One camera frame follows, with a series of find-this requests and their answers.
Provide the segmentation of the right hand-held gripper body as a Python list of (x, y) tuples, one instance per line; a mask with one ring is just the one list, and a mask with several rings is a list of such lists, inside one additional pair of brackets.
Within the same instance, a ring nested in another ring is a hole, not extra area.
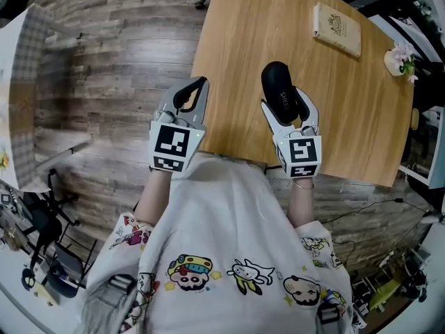
[(321, 136), (317, 127), (308, 126), (273, 135), (277, 158), (291, 179), (314, 177), (322, 162)]

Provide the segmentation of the white cartoon print shirt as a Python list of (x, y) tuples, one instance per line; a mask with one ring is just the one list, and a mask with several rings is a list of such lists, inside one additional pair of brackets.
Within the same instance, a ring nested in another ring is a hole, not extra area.
[(120, 215), (76, 334), (357, 334), (331, 234), (286, 214), (257, 166), (197, 156), (155, 226)]

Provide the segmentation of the checkered cloth table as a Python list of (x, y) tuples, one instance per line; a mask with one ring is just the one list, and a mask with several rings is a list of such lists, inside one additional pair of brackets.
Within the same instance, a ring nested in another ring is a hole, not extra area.
[(80, 31), (55, 22), (37, 4), (0, 28), (0, 181), (21, 192), (48, 192), (43, 173), (92, 140), (83, 135), (78, 144), (41, 163), (35, 160), (35, 92), (50, 31), (81, 37)]

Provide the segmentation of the person's left forearm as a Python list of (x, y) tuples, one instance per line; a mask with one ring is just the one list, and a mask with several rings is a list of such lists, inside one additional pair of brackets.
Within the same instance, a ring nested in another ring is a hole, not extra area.
[(136, 205), (133, 215), (139, 221), (155, 226), (162, 217), (170, 199), (172, 173), (154, 169)]

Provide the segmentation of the person's right forearm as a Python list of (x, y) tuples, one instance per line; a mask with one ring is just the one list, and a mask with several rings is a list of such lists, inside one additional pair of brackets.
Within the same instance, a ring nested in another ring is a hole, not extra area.
[(315, 220), (313, 190), (311, 177), (293, 180), (286, 217), (294, 228)]

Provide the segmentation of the green frame stand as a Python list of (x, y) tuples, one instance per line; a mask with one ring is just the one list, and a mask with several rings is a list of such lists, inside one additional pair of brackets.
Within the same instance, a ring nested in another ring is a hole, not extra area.
[(369, 310), (378, 309), (383, 312), (385, 310), (383, 305), (396, 293), (400, 285), (401, 282), (391, 279), (389, 282), (377, 288), (376, 293), (372, 296), (369, 302)]

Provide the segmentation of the white desk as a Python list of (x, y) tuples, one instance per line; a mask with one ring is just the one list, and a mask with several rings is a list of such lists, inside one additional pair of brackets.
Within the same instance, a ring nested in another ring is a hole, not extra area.
[(444, 107), (419, 110), (419, 127), (408, 129), (399, 170), (429, 189), (445, 187)]

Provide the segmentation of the black glasses case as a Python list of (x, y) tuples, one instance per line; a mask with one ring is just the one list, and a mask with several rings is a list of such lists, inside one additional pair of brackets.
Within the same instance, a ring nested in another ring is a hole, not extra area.
[(291, 124), (300, 115), (300, 96), (292, 84), (288, 66), (280, 61), (270, 62), (261, 73), (261, 85), (278, 120)]

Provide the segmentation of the white pot with flowers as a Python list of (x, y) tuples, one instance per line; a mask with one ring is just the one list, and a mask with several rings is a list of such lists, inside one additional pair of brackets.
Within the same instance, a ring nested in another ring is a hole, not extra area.
[(389, 73), (394, 77), (405, 76), (414, 84), (418, 79), (415, 75), (414, 47), (409, 42), (395, 42), (394, 48), (384, 55), (384, 64)]

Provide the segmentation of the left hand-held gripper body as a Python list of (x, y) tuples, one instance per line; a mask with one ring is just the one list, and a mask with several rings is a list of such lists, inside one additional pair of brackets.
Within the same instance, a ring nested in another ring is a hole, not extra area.
[(156, 170), (184, 173), (199, 149), (206, 127), (171, 111), (157, 109), (149, 130), (149, 165)]

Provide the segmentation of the beige ornamented box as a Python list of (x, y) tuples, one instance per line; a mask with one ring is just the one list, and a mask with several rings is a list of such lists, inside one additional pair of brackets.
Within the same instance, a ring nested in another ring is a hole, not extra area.
[(355, 58), (361, 56), (361, 27), (359, 23), (321, 2), (314, 6), (312, 35)]

